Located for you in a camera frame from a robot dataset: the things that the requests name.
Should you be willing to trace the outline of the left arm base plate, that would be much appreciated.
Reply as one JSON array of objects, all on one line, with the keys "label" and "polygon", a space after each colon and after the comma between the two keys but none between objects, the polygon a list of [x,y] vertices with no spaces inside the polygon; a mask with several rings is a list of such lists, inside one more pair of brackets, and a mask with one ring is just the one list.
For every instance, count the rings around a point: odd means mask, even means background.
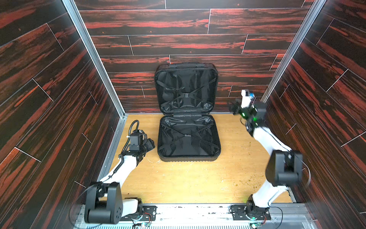
[{"label": "left arm base plate", "polygon": [[142,205],[136,213],[123,216],[120,222],[151,222],[156,220],[157,206]]}]

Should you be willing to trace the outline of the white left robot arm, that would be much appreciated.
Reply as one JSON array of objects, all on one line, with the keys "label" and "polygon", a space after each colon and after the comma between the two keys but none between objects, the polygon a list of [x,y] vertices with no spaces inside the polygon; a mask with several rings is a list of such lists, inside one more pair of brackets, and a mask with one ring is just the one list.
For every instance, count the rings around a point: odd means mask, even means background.
[{"label": "white left robot arm", "polygon": [[122,198],[121,186],[146,153],[155,148],[150,138],[142,143],[127,142],[119,163],[99,182],[86,190],[84,221],[94,224],[117,224],[120,220],[139,219],[143,215],[140,198]]}]

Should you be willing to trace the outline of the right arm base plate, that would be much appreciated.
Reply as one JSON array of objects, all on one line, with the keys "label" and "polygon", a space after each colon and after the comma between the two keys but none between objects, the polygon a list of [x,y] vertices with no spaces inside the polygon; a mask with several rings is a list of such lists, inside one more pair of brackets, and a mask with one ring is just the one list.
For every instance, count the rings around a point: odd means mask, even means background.
[{"label": "right arm base plate", "polygon": [[271,220],[269,208],[259,208],[257,206],[247,205],[231,205],[229,213],[232,215],[234,221],[251,220],[251,221],[265,221]]}]

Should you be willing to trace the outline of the aluminium front rail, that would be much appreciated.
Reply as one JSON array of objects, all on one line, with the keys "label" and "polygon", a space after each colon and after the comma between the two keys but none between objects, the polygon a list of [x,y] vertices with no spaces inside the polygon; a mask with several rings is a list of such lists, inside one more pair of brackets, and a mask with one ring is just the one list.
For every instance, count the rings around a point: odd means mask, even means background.
[{"label": "aluminium front rail", "polygon": [[271,220],[234,221],[231,205],[244,204],[145,204],[157,206],[156,220],[94,224],[84,221],[80,212],[75,229],[316,229],[316,221],[304,204],[273,204]]}]

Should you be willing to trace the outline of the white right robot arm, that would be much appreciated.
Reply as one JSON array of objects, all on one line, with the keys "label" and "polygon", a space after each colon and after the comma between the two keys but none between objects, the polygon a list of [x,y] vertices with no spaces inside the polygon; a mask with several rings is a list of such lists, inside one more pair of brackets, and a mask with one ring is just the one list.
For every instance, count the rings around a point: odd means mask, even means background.
[{"label": "white right robot arm", "polygon": [[270,156],[264,184],[246,202],[245,214],[250,220],[255,220],[267,217],[273,201],[288,191],[290,186],[301,182],[303,155],[281,142],[267,127],[264,122],[267,108],[265,103],[250,103],[251,98],[235,100],[229,105],[229,111],[241,116],[241,123],[250,136],[259,142]]}]

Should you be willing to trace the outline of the black hard-shell suitcase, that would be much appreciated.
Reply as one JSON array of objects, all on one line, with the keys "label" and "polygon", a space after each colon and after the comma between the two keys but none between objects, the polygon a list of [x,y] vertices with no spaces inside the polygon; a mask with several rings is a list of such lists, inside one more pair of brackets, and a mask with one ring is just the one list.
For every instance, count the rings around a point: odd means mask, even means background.
[{"label": "black hard-shell suitcase", "polygon": [[215,161],[221,142],[213,110],[218,71],[210,63],[164,64],[154,74],[163,162]]}]

